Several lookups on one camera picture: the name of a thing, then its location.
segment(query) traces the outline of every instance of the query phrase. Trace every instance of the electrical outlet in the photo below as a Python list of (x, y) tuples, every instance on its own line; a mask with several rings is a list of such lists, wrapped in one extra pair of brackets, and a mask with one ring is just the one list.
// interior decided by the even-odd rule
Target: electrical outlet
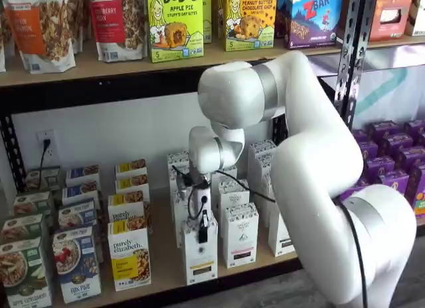
[(39, 140), (40, 154), (43, 153), (43, 140), (50, 139), (50, 145), (44, 154), (43, 166), (59, 165), (58, 147), (56, 145), (56, 138), (54, 136), (54, 130), (39, 131), (37, 132), (37, 139)]

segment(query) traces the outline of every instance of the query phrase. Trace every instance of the gray floor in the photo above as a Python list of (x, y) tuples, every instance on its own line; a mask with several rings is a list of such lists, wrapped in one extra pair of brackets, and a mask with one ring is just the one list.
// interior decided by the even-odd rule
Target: gray floor
[[(425, 237), (416, 240), (391, 307), (425, 307)], [(169, 308), (331, 308), (304, 271), (194, 299)]]

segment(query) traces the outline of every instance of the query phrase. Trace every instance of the robotic arm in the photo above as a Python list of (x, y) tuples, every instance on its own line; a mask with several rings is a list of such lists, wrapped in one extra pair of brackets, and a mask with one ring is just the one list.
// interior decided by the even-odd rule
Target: robotic arm
[[(286, 113), (290, 137), (272, 161), (276, 202), (303, 267), (322, 294), (337, 305), (362, 307), (355, 241), (331, 199), (356, 183), (363, 160), (308, 59), (289, 52), (257, 66), (233, 62), (209, 68), (198, 93), (217, 134), (199, 127), (191, 131), (190, 159), (201, 174), (238, 160), (245, 127)], [(414, 243), (413, 211), (401, 194), (382, 185), (343, 204), (359, 235), (369, 307), (388, 307)]]

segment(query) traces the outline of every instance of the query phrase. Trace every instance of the bobo's peanut butter chocolate chip box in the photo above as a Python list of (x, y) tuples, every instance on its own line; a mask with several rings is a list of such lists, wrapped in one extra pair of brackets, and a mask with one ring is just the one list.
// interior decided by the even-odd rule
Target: bobo's peanut butter chocolate chip box
[(342, 0), (278, 0), (276, 37), (286, 48), (335, 44)]
[(203, 0), (147, 0), (152, 62), (204, 55)]
[(225, 0), (226, 51), (272, 48), (276, 0)]

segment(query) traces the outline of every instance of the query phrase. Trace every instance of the purely elizabeth granola bag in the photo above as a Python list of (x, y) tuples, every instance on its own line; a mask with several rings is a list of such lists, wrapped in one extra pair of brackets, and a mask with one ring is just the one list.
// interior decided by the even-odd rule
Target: purely elizabeth granola bag
[(13, 57), (15, 55), (15, 40), (13, 39), (12, 30), (7, 21), (6, 12), (3, 7), (3, 3), (0, 0), (0, 26), (1, 26), (1, 37), (3, 39), (3, 48), (5, 53), (5, 59)]
[(82, 52), (84, 0), (68, 0), (66, 17), (68, 18), (74, 54)]
[(143, 58), (145, 0), (90, 0), (99, 60)]
[(26, 70), (64, 72), (75, 67), (68, 0), (3, 0)]

